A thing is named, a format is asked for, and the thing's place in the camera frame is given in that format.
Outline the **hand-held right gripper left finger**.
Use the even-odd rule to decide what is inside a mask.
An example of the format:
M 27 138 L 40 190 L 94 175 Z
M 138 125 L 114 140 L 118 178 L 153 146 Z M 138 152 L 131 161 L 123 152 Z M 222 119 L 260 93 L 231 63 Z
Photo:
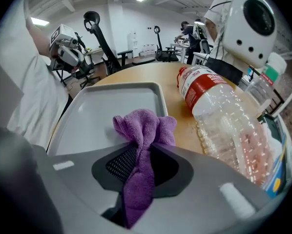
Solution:
M 41 188 L 37 202 L 48 234 L 129 234 L 122 226 L 123 182 L 107 169 L 132 144 L 61 156 L 33 146 L 33 164 Z

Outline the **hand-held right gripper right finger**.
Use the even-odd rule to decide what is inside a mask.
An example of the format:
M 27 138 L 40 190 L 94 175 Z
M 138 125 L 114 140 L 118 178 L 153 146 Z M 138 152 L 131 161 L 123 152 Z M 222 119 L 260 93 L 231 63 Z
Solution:
M 133 226 L 139 234 L 254 234 L 279 207 L 227 164 L 175 146 L 153 150 L 180 157 L 193 168 L 189 184 L 176 196 L 156 198 Z

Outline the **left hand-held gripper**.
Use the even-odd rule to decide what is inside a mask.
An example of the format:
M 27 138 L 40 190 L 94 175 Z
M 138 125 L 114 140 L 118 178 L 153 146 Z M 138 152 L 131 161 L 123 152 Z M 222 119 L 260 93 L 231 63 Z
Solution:
M 64 24 L 52 33 L 50 39 L 51 71 L 66 71 L 74 78 L 85 78 L 90 73 L 83 53 L 79 50 L 79 41 L 74 30 Z

